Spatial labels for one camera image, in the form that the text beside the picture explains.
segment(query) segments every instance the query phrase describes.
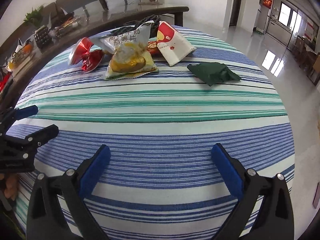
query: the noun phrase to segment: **table leg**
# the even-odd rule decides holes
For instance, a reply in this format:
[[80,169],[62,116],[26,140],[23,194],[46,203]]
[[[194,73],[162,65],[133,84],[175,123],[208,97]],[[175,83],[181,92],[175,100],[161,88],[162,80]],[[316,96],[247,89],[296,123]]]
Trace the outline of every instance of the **table leg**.
[[183,12],[174,14],[174,25],[183,27]]

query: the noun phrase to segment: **blue gripper pad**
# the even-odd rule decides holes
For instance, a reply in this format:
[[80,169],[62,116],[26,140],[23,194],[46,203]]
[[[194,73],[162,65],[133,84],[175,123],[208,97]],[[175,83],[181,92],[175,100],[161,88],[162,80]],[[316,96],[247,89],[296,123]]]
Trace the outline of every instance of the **blue gripper pad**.
[[244,183],[223,150],[217,144],[212,147],[211,157],[230,194],[235,196],[238,200],[241,200],[244,194]]
[[110,157],[110,149],[108,146],[105,146],[82,175],[79,189],[79,197],[81,199],[91,195],[103,171],[105,170],[106,166],[109,165]]
[[18,109],[14,115],[17,120],[21,120],[38,113],[38,107],[36,105],[28,106],[22,109]]

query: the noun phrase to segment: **silver bolt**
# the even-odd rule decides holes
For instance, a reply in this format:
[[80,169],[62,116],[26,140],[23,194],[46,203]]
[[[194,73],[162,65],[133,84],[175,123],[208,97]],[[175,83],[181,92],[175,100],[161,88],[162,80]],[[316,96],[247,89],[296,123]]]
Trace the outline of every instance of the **silver bolt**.
[[278,173],[277,177],[278,177],[279,180],[284,180],[284,176],[281,173]]
[[75,174],[75,170],[74,169],[69,169],[69,170],[66,171],[66,174],[68,176],[72,176],[73,174]]
[[38,179],[43,179],[44,178],[44,174],[43,173],[40,173],[39,175],[38,175]]
[[250,176],[254,176],[254,175],[257,174],[254,169],[248,169],[248,170],[247,170],[247,173],[248,173]]

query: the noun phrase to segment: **striped tablecloth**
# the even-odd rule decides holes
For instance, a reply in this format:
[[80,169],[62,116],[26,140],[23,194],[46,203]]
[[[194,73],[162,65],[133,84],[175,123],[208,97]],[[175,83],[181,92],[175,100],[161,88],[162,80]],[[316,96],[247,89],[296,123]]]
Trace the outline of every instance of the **striped tablecloth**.
[[[39,113],[8,134],[24,137],[51,124],[60,133],[38,149],[35,172],[20,174],[16,215],[24,228],[37,174],[76,169],[101,144],[110,147],[111,162],[84,201],[111,239],[210,239],[237,201],[210,157],[218,142],[245,168],[270,177],[283,173],[291,189],[292,131],[271,82],[229,44],[177,29],[197,50],[174,67],[155,58],[159,73],[105,81],[107,61],[84,73],[81,63],[68,66],[69,48],[32,80],[17,107],[36,104]],[[209,87],[187,69],[200,62],[225,63],[242,80]],[[62,197],[60,203],[79,234]],[[261,198],[243,234],[260,205]]]

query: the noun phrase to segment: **tiled floor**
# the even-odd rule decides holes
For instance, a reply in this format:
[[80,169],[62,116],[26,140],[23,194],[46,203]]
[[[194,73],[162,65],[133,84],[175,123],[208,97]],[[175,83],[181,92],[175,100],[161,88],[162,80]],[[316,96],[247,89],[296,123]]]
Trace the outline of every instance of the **tiled floor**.
[[[320,137],[317,128],[319,91],[299,68],[291,52],[268,35],[251,34],[237,27],[222,32],[208,25],[188,21],[185,21],[184,26],[218,37],[242,51],[257,63],[278,91],[287,110],[294,138],[295,176],[291,200],[295,219],[295,239],[298,239],[317,212],[312,206],[312,201],[316,185],[320,181]],[[270,62],[266,59],[264,65],[269,67],[269,70],[262,67],[268,51],[275,55]],[[277,58],[280,68],[273,69]],[[284,66],[279,72],[281,60]]]

